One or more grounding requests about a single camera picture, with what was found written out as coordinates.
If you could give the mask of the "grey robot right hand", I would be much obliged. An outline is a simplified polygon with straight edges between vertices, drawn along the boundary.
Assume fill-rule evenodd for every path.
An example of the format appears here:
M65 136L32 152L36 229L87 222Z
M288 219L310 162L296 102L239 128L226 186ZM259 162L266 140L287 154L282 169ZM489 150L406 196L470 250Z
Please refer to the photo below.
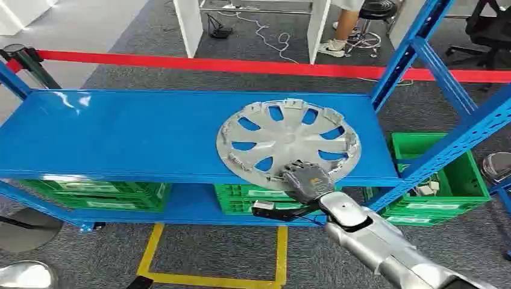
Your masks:
M286 194L301 204L311 204L334 192L334 182L318 164L296 160L284 166L281 175L290 187Z

